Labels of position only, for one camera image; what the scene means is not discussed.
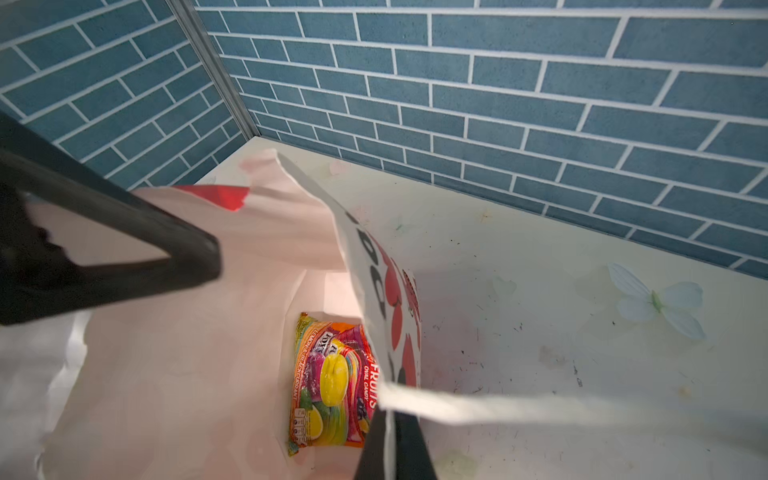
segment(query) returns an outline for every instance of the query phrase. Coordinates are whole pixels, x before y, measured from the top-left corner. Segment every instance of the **lemon image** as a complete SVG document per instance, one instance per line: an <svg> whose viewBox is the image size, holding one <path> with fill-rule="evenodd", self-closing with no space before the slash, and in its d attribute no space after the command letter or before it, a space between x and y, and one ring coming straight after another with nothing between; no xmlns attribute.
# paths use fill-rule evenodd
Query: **lemon image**
<svg viewBox="0 0 768 480"><path fill-rule="evenodd" d="M346 359L338 353L331 353L323 361L320 370L320 398L329 407L339 406L348 385L349 367Z"/></svg>
<svg viewBox="0 0 768 480"><path fill-rule="evenodd" d="M320 416L320 412L317 411L315 406L310 410L307 422L309 425L307 426L306 433L310 436L310 439L316 440L323 433L323 417Z"/></svg>

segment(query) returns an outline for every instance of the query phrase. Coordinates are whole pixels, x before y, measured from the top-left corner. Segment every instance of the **white table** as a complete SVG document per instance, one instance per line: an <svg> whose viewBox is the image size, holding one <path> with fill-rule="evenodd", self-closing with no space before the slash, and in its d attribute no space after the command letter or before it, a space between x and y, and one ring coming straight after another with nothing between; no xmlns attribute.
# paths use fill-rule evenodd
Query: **white table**
<svg viewBox="0 0 768 480"><path fill-rule="evenodd" d="M413 270L422 386L462 393L643 396L752 410L768 403L768 282L449 190L254 138L205 184L244 184L275 147ZM633 324L606 264L651 289L698 282L694 342L662 317ZM423 422L441 478L768 478L768 458L702 439Z"/></svg>

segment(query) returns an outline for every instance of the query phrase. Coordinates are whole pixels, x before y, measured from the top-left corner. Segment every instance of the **gray corner trim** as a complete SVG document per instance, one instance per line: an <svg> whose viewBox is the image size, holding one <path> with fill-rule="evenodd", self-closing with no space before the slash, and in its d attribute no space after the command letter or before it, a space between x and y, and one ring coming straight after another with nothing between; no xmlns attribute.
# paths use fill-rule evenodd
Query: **gray corner trim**
<svg viewBox="0 0 768 480"><path fill-rule="evenodd" d="M229 109L234 118L237 127L243 132L246 141L253 137L260 137L258 128L248 113L248 109L243 103L243 99L237 92L229 72L227 72L219 57L213 42L211 42L208 32L203 26L203 21L194 9L192 0L165 0L174 16L179 22L179 26L192 44L197 56L203 62L203 68L208 72L210 79L216 85L219 95L224 100L224 104Z"/></svg>

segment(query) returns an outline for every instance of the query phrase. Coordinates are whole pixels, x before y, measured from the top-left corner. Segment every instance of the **colorful candy package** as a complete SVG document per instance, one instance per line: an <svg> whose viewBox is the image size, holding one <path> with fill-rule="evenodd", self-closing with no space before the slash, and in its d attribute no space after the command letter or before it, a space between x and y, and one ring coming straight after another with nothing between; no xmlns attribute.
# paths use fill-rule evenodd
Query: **colorful candy package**
<svg viewBox="0 0 768 480"><path fill-rule="evenodd" d="M379 366L361 325L318 322L296 328L296 369L288 454L311 445L362 447L376 408Z"/></svg>

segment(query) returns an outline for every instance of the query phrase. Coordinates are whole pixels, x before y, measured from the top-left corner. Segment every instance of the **brick wall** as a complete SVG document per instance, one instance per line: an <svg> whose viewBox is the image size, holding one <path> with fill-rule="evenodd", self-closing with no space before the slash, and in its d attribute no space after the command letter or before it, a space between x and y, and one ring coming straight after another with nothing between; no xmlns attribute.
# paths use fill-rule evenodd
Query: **brick wall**
<svg viewBox="0 0 768 480"><path fill-rule="evenodd" d="M197 4L267 137L768 278L766 0Z"/></svg>
<svg viewBox="0 0 768 480"><path fill-rule="evenodd" d="M127 189L194 183L243 144L164 0L0 6L0 110Z"/></svg>

